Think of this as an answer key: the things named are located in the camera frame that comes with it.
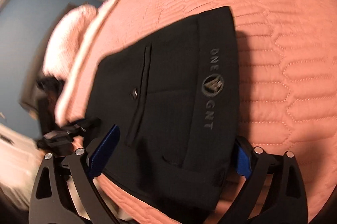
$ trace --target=pillow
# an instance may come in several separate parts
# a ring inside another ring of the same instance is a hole
[[[43,73],[66,80],[83,35],[97,15],[96,7],[82,5],[71,10],[55,27],[44,57]]]

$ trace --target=logo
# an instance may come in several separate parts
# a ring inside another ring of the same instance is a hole
[[[223,80],[222,76],[219,74],[210,75],[203,81],[203,94],[206,97],[215,97],[223,90],[224,85],[225,81]]]

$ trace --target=screw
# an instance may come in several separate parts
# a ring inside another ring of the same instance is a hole
[[[83,155],[84,152],[85,152],[85,150],[84,150],[83,148],[79,148],[79,149],[77,149],[77,150],[75,151],[75,154],[77,154],[78,156],[80,156],[80,155]]]
[[[254,148],[254,152],[258,153],[258,154],[261,154],[261,153],[263,153],[263,149],[261,147],[257,146],[257,147]]]
[[[51,153],[47,153],[47,154],[44,155],[44,158],[45,158],[45,159],[51,159],[52,156],[53,156],[53,155],[52,155]]]
[[[293,157],[294,157],[294,153],[291,152],[291,151],[287,151],[287,152],[286,152],[286,155],[287,155],[287,157],[289,157],[289,158],[293,158]]]

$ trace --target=bag pocket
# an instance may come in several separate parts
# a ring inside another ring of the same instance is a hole
[[[135,92],[134,98],[138,100],[138,104],[137,104],[137,108],[134,113],[134,116],[132,118],[128,134],[125,139],[125,144],[127,146],[132,146],[135,138],[137,137],[139,126],[143,118],[146,96],[147,96],[148,81],[149,81],[150,63],[151,63],[151,45],[148,45],[145,47],[145,51],[144,51],[142,79],[139,85],[140,89],[135,88],[134,90]]]
[[[181,167],[190,138],[194,92],[170,90],[148,93],[139,136],[149,149],[157,151],[158,161]]]

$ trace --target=pink quilted bedspread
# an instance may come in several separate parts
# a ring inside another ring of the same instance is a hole
[[[84,115],[104,56],[163,26],[220,6],[231,6],[237,31],[240,134],[269,153],[294,152],[311,220],[337,183],[337,0],[119,0],[93,41],[62,115],[67,120]],[[140,223],[175,223],[106,177],[99,181]],[[228,209],[241,184],[228,178],[208,223]]]

